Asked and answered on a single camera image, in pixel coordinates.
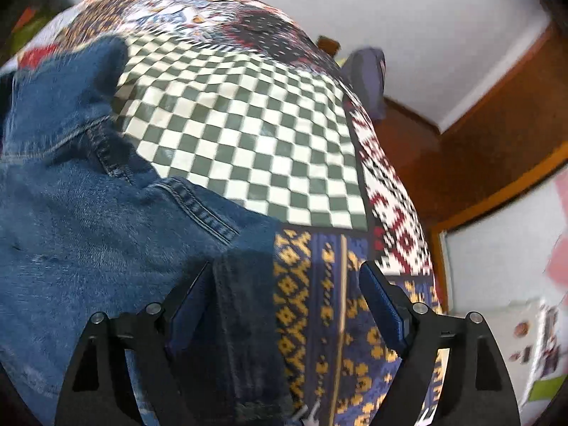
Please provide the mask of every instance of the blue denim garment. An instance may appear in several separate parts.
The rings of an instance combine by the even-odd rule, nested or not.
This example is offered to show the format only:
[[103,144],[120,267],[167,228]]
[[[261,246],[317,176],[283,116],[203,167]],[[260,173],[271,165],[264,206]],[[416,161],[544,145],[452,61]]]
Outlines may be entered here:
[[215,306],[196,351],[201,338],[233,419],[283,424],[291,400],[272,303],[278,222],[160,179],[115,132],[110,100],[126,60],[123,41],[105,37],[14,74],[0,158],[0,363],[53,424],[89,316],[137,312],[211,263]]

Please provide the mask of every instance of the silver bolt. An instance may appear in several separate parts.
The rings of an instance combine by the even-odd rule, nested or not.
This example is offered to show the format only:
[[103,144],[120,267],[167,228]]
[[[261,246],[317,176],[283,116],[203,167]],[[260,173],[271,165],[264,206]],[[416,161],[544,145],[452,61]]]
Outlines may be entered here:
[[93,322],[94,324],[99,324],[104,320],[104,314],[102,312],[95,312],[92,316],[91,316],[91,322]]
[[424,303],[414,303],[413,309],[418,314],[426,314],[428,312],[428,306]]
[[471,321],[475,324],[481,324],[484,321],[484,317],[479,312],[472,312],[469,315]]
[[146,312],[150,315],[155,315],[162,310],[160,303],[150,303],[146,306]]

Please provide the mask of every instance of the denim fabric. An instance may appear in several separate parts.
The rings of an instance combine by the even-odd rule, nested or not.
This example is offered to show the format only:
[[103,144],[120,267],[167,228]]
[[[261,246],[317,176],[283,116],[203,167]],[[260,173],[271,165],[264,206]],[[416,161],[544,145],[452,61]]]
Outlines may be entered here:
[[211,263],[215,306],[195,339],[205,348],[211,338],[216,352],[203,350],[203,363],[226,368],[217,387],[236,421],[283,424],[291,401],[272,304],[277,221],[160,179],[114,131],[110,100],[126,60],[123,41],[105,37],[13,76],[0,158],[0,363],[52,424],[89,316],[137,312]]

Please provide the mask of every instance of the checkered fabric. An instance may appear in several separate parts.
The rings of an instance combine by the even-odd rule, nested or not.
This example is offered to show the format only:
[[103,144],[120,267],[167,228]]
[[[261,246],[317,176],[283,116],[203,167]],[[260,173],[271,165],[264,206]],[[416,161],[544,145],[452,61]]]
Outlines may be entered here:
[[367,229],[343,92],[251,53],[130,36],[114,108],[158,173],[283,222]]

